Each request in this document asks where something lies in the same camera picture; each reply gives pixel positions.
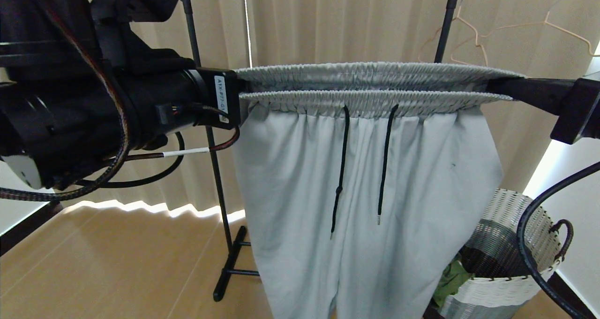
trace beige hanger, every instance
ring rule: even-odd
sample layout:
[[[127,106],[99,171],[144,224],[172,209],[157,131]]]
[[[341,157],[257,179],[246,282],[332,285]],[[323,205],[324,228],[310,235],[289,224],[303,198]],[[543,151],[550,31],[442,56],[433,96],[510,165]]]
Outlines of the beige hanger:
[[[484,56],[484,60],[486,60],[486,65],[487,65],[487,63],[488,63],[488,60],[487,60],[486,48],[484,48],[484,46],[483,46],[482,44],[480,44],[480,43],[479,43],[479,37],[480,37],[480,33],[477,31],[477,28],[475,28],[475,27],[474,27],[472,24],[470,24],[470,23],[469,23],[467,20],[463,19],[463,18],[460,16],[461,9],[463,8],[463,1],[464,1],[464,0],[460,0],[460,3],[458,4],[458,9],[457,9],[456,17],[454,17],[454,18],[452,19],[452,21],[458,20],[458,21],[462,22],[463,24],[465,24],[465,25],[467,25],[469,28],[471,28],[471,30],[472,30],[472,31],[475,33],[475,47],[479,47],[479,48],[481,49],[481,52],[482,52],[482,54],[483,54],[483,56]],[[418,54],[418,56],[417,56],[417,59],[419,60],[419,62],[424,62],[424,61],[423,61],[423,60],[421,60],[421,58],[420,58],[421,54],[423,53],[423,49],[425,48],[425,46],[426,46],[428,43],[430,43],[430,42],[433,42],[433,40],[435,39],[435,37],[437,37],[437,34],[438,34],[439,32],[441,32],[441,30],[442,30],[442,26],[440,26],[440,27],[439,27],[439,28],[438,28],[438,29],[435,31],[435,33],[433,33],[433,35],[432,35],[431,37],[429,37],[429,39],[427,39],[427,40],[425,41],[425,43],[423,43],[423,45],[422,45],[422,46],[420,46],[419,54]],[[471,41],[471,39],[473,39],[473,38],[471,37],[471,38],[469,38],[468,40],[466,40],[466,41],[463,41],[463,42],[461,43],[461,45],[463,45],[463,44],[467,43],[467,41]],[[461,62],[461,61],[457,61],[457,60],[453,60],[453,61],[456,61],[456,62],[459,62],[459,63],[462,63],[462,64],[466,64],[465,62]]]
[[[584,37],[582,37],[582,36],[580,36],[580,35],[577,35],[577,34],[575,34],[574,32],[571,32],[570,30],[566,30],[566,29],[564,29],[564,28],[562,28],[562,27],[560,27],[560,26],[557,26],[557,25],[553,24],[552,22],[549,22],[549,21],[548,21],[548,18],[549,18],[549,16],[550,16],[550,11],[552,11],[552,9],[553,9],[553,8],[554,8],[554,7],[555,7],[555,6],[556,6],[556,5],[557,5],[559,2],[561,2],[561,0],[557,0],[557,1],[556,1],[555,3],[553,3],[553,5],[552,5],[552,6],[551,6],[551,7],[548,9],[548,12],[546,13],[546,18],[544,18],[544,21],[540,21],[540,22],[531,22],[531,23],[522,23],[522,24],[510,24],[510,25],[508,25],[508,26],[501,26],[501,27],[498,27],[498,28],[494,28],[494,29],[492,29],[492,30],[491,30],[489,33],[487,33],[486,35],[480,35],[480,36],[477,36],[477,35],[475,35],[475,37],[474,37],[474,39],[475,39],[475,45],[477,46],[477,44],[478,44],[478,38],[479,38],[479,37],[481,37],[481,38],[488,38],[489,36],[491,36],[493,33],[495,33],[495,32],[496,32],[496,31],[498,31],[498,30],[507,29],[507,28],[525,27],[525,26],[536,26],[536,25],[538,25],[538,24],[542,24],[542,25],[546,25],[546,26],[550,26],[550,27],[552,27],[552,28],[558,29],[558,30],[560,30],[561,32],[567,33],[567,34],[569,34],[569,35],[571,35],[571,36],[573,36],[573,37],[576,37],[576,38],[580,39],[581,41],[583,41],[583,42],[585,42],[585,43],[587,44],[587,53],[588,53],[590,56],[592,56],[592,57],[594,57],[594,58],[595,58],[595,57],[598,57],[598,56],[600,56],[600,54],[594,54],[594,53],[593,53],[593,51],[592,51],[592,43],[591,43],[591,42],[590,42],[588,39],[586,39],[586,38],[584,38]],[[450,53],[450,59],[451,59],[452,61],[454,61],[454,62],[458,62],[458,63],[461,63],[461,64],[466,64],[465,62],[462,62],[462,61],[455,60],[455,59],[454,59],[454,52],[455,52],[455,51],[456,51],[456,50],[457,50],[457,49],[458,49],[460,46],[462,46],[462,45],[464,45],[465,43],[467,43],[467,42],[471,41],[472,39],[473,39],[473,37],[470,37],[470,38],[466,39],[465,41],[463,41],[463,42],[459,43],[458,45],[456,45],[456,47],[454,47],[454,49],[453,49],[453,50],[452,50],[452,52]]]

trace black drawstring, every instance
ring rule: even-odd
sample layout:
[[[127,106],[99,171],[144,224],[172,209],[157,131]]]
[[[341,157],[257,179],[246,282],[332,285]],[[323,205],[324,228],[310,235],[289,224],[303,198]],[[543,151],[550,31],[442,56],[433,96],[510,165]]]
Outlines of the black drawstring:
[[[345,167],[345,151],[348,146],[348,131],[350,130],[350,111],[347,106],[344,106],[344,119],[345,119],[345,127],[344,127],[344,143],[341,148],[341,165],[339,168],[339,184],[336,189],[336,201],[334,202],[334,214],[331,220],[331,236],[330,239],[334,236],[334,231],[336,230],[336,213],[337,213],[337,205],[339,202],[339,195],[343,190],[342,183],[344,182],[344,167]]]
[[[383,205],[383,187],[385,186],[385,174],[388,171],[388,149],[390,148],[390,134],[392,133],[392,123],[394,122],[394,114],[398,110],[398,105],[395,105],[390,111],[388,119],[388,131],[385,134],[385,148],[383,150],[383,170],[381,172],[381,187],[379,187],[379,205],[377,206],[377,225],[381,223],[381,206]]]

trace white and gray basket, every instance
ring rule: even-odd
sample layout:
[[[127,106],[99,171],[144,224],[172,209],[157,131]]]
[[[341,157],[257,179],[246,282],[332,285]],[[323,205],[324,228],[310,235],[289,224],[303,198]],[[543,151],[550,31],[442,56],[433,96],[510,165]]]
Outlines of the white and gray basket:
[[[498,189],[473,235],[461,249],[463,266],[475,278],[463,284],[458,293],[448,296],[438,312],[446,319],[508,319],[540,287],[529,275],[517,245],[517,225],[532,199],[515,191]],[[557,230],[566,225],[564,246]],[[572,240],[572,225],[567,220],[552,220],[538,208],[525,228],[527,247],[548,280],[564,260]]]

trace green clothing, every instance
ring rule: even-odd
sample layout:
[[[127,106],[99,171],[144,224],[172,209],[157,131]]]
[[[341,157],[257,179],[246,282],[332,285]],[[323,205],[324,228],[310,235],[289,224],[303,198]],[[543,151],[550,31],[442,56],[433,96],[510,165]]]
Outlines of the green clothing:
[[[437,283],[437,288],[433,293],[433,297],[431,297],[436,309],[444,306],[446,297],[458,293],[458,289],[463,283],[473,276],[472,273],[467,272],[465,268],[463,268],[463,264],[461,264],[460,261],[460,253],[457,253],[450,264],[444,269],[442,277]]]

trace vertical pole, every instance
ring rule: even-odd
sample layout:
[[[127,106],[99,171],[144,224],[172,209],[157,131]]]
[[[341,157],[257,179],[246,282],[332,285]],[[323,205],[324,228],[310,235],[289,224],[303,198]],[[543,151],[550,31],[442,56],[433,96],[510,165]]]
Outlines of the vertical pole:
[[[186,13],[186,21],[188,25],[189,43],[191,43],[191,52],[194,56],[195,65],[201,67],[200,51],[198,48],[198,39],[195,34],[194,13],[191,7],[191,0],[181,0]],[[208,138],[208,146],[215,146],[215,137],[212,133],[212,128],[206,127],[206,137]],[[225,239],[227,240],[227,249],[229,253],[233,250],[231,241],[231,229],[229,229],[229,221],[227,220],[227,208],[225,208],[225,195],[223,194],[223,182],[221,181],[221,171],[219,170],[219,160],[216,152],[210,152],[210,160],[212,161],[212,171],[215,176],[217,185],[217,196],[219,205],[221,206],[221,217],[223,217],[223,229],[225,229]]]
[[[450,26],[452,25],[452,18],[454,17],[454,9],[458,0],[448,0],[446,3],[446,15],[444,15],[444,23],[442,24],[442,31],[440,32],[440,41],[437,43],[437,51],[435,52],[435,63],[439,64],[442,62],[444,57],[444,51],[446,50],[446,43],[448,43],[448,35],[450,34]]]

